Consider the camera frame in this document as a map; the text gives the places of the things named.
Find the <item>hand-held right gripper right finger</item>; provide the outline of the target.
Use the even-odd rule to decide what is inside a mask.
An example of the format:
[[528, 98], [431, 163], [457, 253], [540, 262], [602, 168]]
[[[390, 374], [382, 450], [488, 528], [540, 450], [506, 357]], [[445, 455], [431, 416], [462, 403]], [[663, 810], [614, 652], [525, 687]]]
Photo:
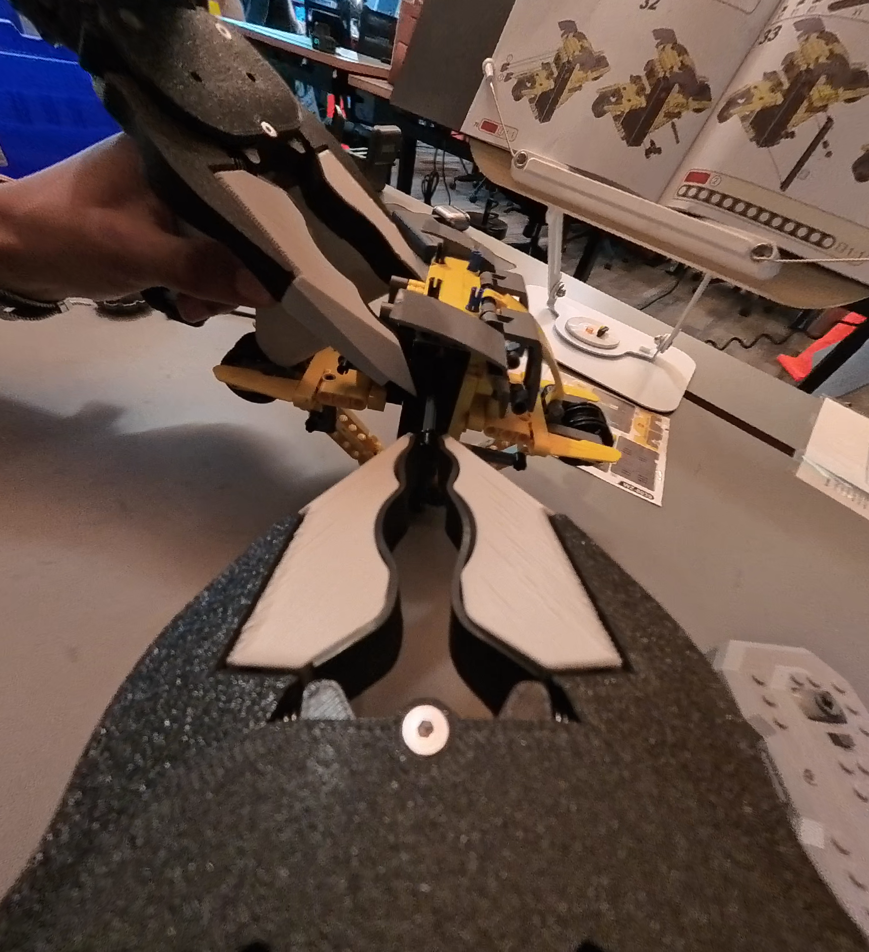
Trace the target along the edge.
[[541, 675], [622, 666], [553, 513], [452, 437], [441, 443], [452, 608], [476, 639]]

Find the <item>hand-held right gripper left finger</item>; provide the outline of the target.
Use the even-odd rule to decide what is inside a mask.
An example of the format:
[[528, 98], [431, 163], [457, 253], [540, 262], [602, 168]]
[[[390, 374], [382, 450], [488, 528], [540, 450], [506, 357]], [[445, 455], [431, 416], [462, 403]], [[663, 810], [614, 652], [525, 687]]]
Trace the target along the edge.
[[393, 606], [378, 532], [410, 436], [315, 498], [242, 625], [227, 664], [314, 668], [377, 629]]

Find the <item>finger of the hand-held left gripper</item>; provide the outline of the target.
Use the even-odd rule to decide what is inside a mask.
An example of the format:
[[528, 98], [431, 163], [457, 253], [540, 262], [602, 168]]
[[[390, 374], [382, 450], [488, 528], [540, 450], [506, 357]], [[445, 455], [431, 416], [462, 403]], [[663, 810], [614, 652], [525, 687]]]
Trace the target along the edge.
[[332, 149], [286, 135], [286, 266], [339, 297], [371, 298], [424, 262]]
[[[357, 168], [346, 169], [393, 219]], [[375, 383], [415, 393], [401, 345], [371, 309], [371, 302], [389, 286], [372, 298], [341, 298], [287, 268], [286, 181], [274, 182], [243, 169], [214, 170], [212, 208], [232, 229], [227, 242], [234, 256], [305, 335], [333, 347]]]

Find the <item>yellow black brick vehicle model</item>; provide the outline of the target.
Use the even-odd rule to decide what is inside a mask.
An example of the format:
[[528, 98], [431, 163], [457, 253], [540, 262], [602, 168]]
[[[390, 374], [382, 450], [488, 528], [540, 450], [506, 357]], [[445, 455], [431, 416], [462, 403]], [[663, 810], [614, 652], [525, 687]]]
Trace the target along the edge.
[[523, 279], [505, 262], [479, 247], [441, 243], [422, 278], [393, 278], [379, 315], [404, 349], [415, 395], [373, 382], [331, 348], [277, 364], [256, 334], [214, 369], [243, 399], [306, 411], [307, 429], [357, 462], [304, 515], [321, 507], [335, 518], [366, 517], [398, 490], [410, 505], [440, 502], [441, 439], [496, 468], [522, 470], [528, 457], [577, 467], [621, 459], [598, 397], [564, 382]]

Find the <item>person's left hand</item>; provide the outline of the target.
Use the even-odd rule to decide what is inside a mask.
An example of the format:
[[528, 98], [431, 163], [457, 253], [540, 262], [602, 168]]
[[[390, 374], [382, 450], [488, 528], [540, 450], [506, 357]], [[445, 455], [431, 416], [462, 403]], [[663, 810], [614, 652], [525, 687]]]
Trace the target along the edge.
[[124, 133], [0, 184], [0, 292], [57, 303], [156, 287], [176, 293], [188, 323], [274, 303], [225, 246], [183, 231]]

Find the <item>black battery charger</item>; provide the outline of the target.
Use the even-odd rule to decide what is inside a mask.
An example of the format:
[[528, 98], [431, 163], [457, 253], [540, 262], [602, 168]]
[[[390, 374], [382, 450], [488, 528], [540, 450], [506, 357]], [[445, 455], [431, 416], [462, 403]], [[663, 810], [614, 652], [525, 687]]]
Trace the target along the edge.
[[402, 131], [398, 125], [375, 125], [366, 151], [366, 176], [377, 192], [390, 183], [392, 170], [402, 149]]

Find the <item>blue plastic bin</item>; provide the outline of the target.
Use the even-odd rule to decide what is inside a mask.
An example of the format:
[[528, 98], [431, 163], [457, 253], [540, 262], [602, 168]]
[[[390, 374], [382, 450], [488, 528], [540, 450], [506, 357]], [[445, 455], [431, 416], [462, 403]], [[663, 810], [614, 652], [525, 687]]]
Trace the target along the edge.
[[118, 132], [76, 62], [0, 52], [0, 174], [28, 176]]

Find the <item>yellow sticker sheet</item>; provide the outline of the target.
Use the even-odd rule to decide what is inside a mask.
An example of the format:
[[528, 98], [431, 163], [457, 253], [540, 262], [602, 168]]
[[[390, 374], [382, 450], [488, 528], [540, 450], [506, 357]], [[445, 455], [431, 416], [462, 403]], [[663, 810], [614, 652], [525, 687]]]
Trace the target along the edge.
[[661, 506], [670, 437], [670, 417], [647, 411], [598, 387], [580, 386], [584, 395], [597, 398], [620, 459], [611, 464], [597, 463], [581, 469], [636, 497]]

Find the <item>black board panel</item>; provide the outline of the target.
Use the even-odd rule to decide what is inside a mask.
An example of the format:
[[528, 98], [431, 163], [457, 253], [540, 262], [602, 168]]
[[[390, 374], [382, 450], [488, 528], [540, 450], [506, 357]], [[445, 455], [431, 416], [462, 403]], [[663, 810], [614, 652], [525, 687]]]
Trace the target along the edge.
[[497, 48], [513, 1], [423, 2], [403, 65], [391, 80], [391, 104], [461, 132]]

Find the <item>white metal book stand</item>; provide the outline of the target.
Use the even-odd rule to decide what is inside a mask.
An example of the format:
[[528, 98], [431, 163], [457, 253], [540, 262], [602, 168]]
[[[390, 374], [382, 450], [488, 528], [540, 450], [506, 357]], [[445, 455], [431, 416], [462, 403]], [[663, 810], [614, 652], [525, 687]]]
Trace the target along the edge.
[[[786, 256], [763, 235], [698, 219], [598, 181], [534, 152], [511, 153], [473, 140], [480, 170], [495, 184], [547, 208], [546, 277], [528, 285], [530, 307], [551, 341], [554, 360], [591, 383], [648, 411], [670, 414], [685, 396], [695, 362], [675, 340], [712, 279], [805, 308], [857, 303], [869, 298], [869, 280], [833, 271], [824, 252]], [[583, 304], [563, 290], [562, 238], [565, 217], [626, 239], [701, 274], [698, 289], [671, 329], [644, 330], [608, 309]], [[608, 325], [605, 338], [586, 333], [589, 324]]]

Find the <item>printed paper sheet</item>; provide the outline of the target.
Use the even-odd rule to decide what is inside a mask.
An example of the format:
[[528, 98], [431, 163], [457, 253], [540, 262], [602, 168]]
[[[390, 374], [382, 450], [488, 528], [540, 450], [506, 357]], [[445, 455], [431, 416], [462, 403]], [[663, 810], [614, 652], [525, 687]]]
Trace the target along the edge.
[[822, 399], [796, 475], [869, 521], [869, 418]]

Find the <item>grey remote controller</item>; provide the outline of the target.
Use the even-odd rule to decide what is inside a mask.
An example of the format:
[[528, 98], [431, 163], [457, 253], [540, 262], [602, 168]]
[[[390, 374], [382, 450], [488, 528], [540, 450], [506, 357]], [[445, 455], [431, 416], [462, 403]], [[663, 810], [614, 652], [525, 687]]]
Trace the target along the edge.
[[707, 652], [763, 757], [799, 843], [869, 942], [869, 710], [807, 649], [728, 641]]

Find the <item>open instruction booklet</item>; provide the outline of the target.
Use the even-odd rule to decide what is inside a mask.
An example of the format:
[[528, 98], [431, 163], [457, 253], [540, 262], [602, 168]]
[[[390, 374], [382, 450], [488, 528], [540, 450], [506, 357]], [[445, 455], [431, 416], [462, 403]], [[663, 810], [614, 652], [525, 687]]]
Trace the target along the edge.
[[869, 2], [515, 2], [462, 131], [869, 258]]

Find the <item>orange floor cone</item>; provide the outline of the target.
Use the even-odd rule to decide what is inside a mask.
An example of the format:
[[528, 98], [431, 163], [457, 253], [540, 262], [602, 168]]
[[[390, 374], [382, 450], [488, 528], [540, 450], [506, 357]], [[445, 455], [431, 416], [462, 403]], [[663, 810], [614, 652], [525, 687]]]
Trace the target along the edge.
[[801, 384], [865, 320], [863, 315], [845, 307], [827, 309], [812, 321], [807, 330], [809, 346], [798, 354], [779, 354], [776, 362], [796, 384]]

